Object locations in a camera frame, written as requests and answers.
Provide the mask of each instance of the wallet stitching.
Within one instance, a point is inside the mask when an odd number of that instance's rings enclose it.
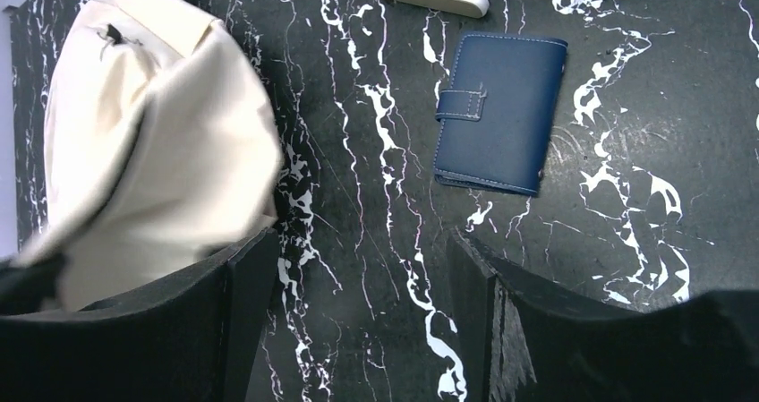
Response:
[[[479,114],[472,114],[472,95],[477,95],[477,105],[475,108],[479,108],[480,104],[482,102],[482,93],[479,91],[469,91],[469,90],[443,90],[441,93],[468,93],[469,94],[469,101],[466,104],[466,114],[461,113],[435,113],[435,115],[459,115],[462,117],[470,118],[472,120],[480,120]]]
[[[567,48],[567,46],[565,46],[564,44],[561,44],[561,43],[558,43],[558,42],[554,42],[554,41],[548,41],[547,39],[520,38],[520,37],[503,37],[503,36],[492,36],[492,35],[482,35],[482,34],[467,35],[467,36],[465,36],[465,37],[463,37],[461,39],[461,44],[458,46],[458,50],[456,51],[456,58],[455,58],[455,60],[453,62],[453,68],[451,69],[451,71],[453,72],[453,74],[451,75],[451,81],[450,81],[451,86],[453,86],[454,81],[456,80],[456,68],[458,67],[458,58],[461,56],[461,50],[464,49],[464,44],[466,42],[466,39],[470,38],[470,37],[493,38],[493,39],[513,39],[515,41],[544,42],[544,43],[547,43],[547,44],[556,44],[557,46],[561,46],[563,48]],[[497,186],[497,187],[501,187],[501,188],[505,188],[505,189],[509,189],[509,190],[513,190],[513,189],[516,188],[516,189],[522,190],[522,191],[535,192],[532,189],[527,189],[527,188],[515,186],[515,185],[512,185],[512,184],[502,183],[502,182],[499,182],[499,181],[488,180],[486,178],[480,178],[479,176],[467,175],[467,174],[459,174],[457,172],[445,171],[445,170],[439,169],[438,168],[438,152],[440,150],[440,140],[443,138],[443,131],[445,130],[445,128],[446,128],[446,120],[442,119],[442,120],[440,120],[440,134],[438,135],[438,143],[435,145],[435,158],[432,161],[432,168],[434,170],[436,170],[436,171],[438,171],[438,172],[440,172],[442,174],[451,174],[451,175],[466,176],[466,177],[469,177],[469,178],[472,178],[472,179],[475,179],[475,180],[483,181],[485,183],[495,184],[495,186]]]
[[[483,184],[483,183],[474,183],[474,182],[471,182],[471,181],[456,180],[455,178],[450,178],[450,177],[447,177],[445,175],[438,175],[438,176],[441,177],[445,181],[445,183],[443,183],[443,184],[455,184],[455,185],[460,185],[462,187],[469,187],[469,188],[472,188],[472,187],[480,187],[480,188],[482,188],[485,185],[487,185],[488,187],[492,187],[492,186],[490,186],[488,184]],[[510,190],[512,190],[514,192],[524,192],[524,193],[531,193],[531,194],[536,194],[537,193],[533,189],[526,189],[524,187],[519,187],[518,185],[512,185],[512,184],[508,184],[508,185],[510,186]]]

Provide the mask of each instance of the marble surface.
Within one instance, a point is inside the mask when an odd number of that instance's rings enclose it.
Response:
[[[21,239],[45,221],[47,85],[87,1],[29,0],[14,18]],[[464,400],[450,298],[466,294],[443,257],[454,226],[639,311],[756,286],[759,0],[491,0],[481,20],[384,0],[200,5],[266,82],[286,153],[251,400]],[[569,42],[539,198],[431,181],[436,96],[463,30]]]

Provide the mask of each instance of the white wall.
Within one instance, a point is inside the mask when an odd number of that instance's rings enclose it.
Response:
[[[26,0],[0,0],[0,257],[17,251],[15,153],[13,146],[13,75],[8,6]]]

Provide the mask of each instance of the dark blue leather wallet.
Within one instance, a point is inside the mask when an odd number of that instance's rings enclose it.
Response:
[[[567,42],[467,32],[440,92],[438,183],[538,193]]]

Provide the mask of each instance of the wallet snap tab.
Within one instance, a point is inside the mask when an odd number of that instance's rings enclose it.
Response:
[[[435,119],[476,122],[482,116],[482,104],[487,96],[488,92],[482,85],[479,90],[442,90]]]

